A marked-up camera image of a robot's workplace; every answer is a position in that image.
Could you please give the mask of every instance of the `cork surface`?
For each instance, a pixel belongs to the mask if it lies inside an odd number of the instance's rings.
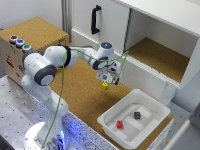
[[[40,17],[32,18],[0,31],[0,37],[7,42],[12,35],[17,35],[19,39],[25,40],[26,44],[30,44],[35,50],[68,36],[66,32]]]
[[[119,83],[117,86],[109,85],[107,90],[103,90],[101,88],[103,82],[96,79],[96,71],[81,59],[72,68],[65,68],[64,78],[62,97],[69,104],[69,110],[120,150],[123,150],[105,134],[102,126],[97,122],[97,118],[131,92],[131,89]],[[52,90],[58,94],[61,91],[61,80],[62,69],[58,69],[55,80],[50,85]],[[145,150],[172,119],[173,115],[170,114],[137,150]]]
[[[132,57],[178,82],[181,82],[190,60],[149,38],[143,39],[128,51]]]

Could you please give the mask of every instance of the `green cable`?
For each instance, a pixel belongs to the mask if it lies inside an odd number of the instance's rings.
[[[54,122],[55,122],[55,120],[56,120],[56,117],[57,117],[57,114],[58,114],[58,108],[59,108],[60,100],[61,100],[62,93],[63,93],[63,85],[64,85],[64,68],[65,68],[65,67],[64,67],[64,64],[65,64],[66,55],[67,55],[67,52],[64,54],[64,57],[63,57],[62,87],[61,87],[61,92],[60,92],[60,97],[59,97],[59,101],[58,101],[58,105],[57,105],[56,113],[55,113],[55,116],[54,116],[53,122],[52,122],[52,124],[51,124],[51,127],[49,128],[49,131],[48,131],[48,133],[47,133],[47,135],[46,135],[46,138],[45,138],[45,140],[44,140],[44,143],[42,144],[42,148],[41,148],[41,150],[44,148],[44,145],[45,145],[45,143],[46,143],[46,140],[47,140],[47,138],[48,138],[48,136],[49,136],[49,133],[50,133],[52,127],[53,127],[53,124],[54,124]]]
[[[77,52],[80,52],[80,53],[82,53],[82,54],[84,54],[84,55],[86,55],[86,56],[88,56],[88,57],[94,59],[94,60],[102,61],[102,62],[109,62],[109,61],[118,60],[119,58],[122,58],[124,55],[126,55],[126,56],[125,56],[125,59],[124,59],[124,61],[123,61],[123,63],[122,63],[122,66],[121,66],[119,78],[120,78],[120,76],[121,76],[121,72],[122,72],[122,68],[123,68],[123,66],[124,66],[124,62],[125,62],[126,57],[127,57],[128,53],[129,53],[129,51],[126,51],[126,52],[123,53],[121,56],[119,56],[119,57],[117,57],[117,58],[115,58],[115,59],[112,59],[112,60],[99,60],[99,59],[96,59],[96,58],[94,58],[94,57],[92,57],[92,56],[89,56],[89,55],[87,55],[87,54],[85,54],[85,53],[83,53],[83,52],[81,52],[81,51],[79,51],[79,50],[77,50],[77,49],[72,49],[72,50],[75,50],[75,51],[77,51]],[[52,122],[52,124],[51,124],[51,127],[49,128],[49,131],[48,131],[48,133],[47,133],[47,135],[46,135],[46,137],[45,137],[44,143],[42,144],[41,150],[44,148],[44,145],[45,145],[45,143],[46,143],[46,140],[47,140],[47,138],[48,138],[48,136],[49,136],[49,133],[50,133],[52,127],[53,127],[53,124],[54,124],[54,122],[55,122],[55,120],[56,120],[56,117],[57,117],[57,114],[58,114],[58,108],[59,108],[60,100],[61,100],[62,93],[63,93],[63,85],[64,85],[64,64],[65,64],[66,55],[67,55],[67,51],[65,52],[64,57],[63,57],[62,87],[61,87],[61,92],[60,92],[60,97],[59,97],[58,105],[57,105],[57,108],[56,108],[56,113],[55,113],[53,122]]]

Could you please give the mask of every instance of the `white robotic arm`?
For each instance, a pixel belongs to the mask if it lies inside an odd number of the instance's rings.
[[[34,99],[39,100],[49,110],[46,121],[42,128],[34,137],[36,145],[41,148],[45,137],[56,112],[59,95],[48,86],[53,82],[57,73],[56,67],[63,67],[64,54],[67,50],[64,67],[72,67],[76,64],[78,57],[86,61],[94,70],[97,70],[96,78],[110,84],[117,84],[121,64],[117,61],[107,61],[114,58],[114,50],[109,43],[102,43],[99,50],[95,51],[91,46],[85,47],[66,47],[50,46],[42,56],[37,51],[29,50],[23,55],[23,64],[26,75],[22,78],[22,87]],[[61,117],[68,113],[68,104],[61,99],[62,105],[59,106],[56,121],[53,130],[47,138],[47,143],[55,141],[56,136],[63,130]]]

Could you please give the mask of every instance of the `white cabinet door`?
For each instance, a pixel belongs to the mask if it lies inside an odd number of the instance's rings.
[[[96,13],[96,28],[100,29],[100,32],[93,35],[91,20],[92,10],[96,8],[96,5],[101,7],[101,10]],[[115,52],[119,54],[122,54],[124,50],[128,18],[129,8],[113,0],[73,1],[73,30],[98,44],[111,43]]]

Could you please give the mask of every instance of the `box lid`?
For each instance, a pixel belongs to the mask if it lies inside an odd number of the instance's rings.
[[[9,42],[12,35],[25,40],[33,49],[38,50],[68,34],[40,17],[21,22],[0,31],[0,37]]]

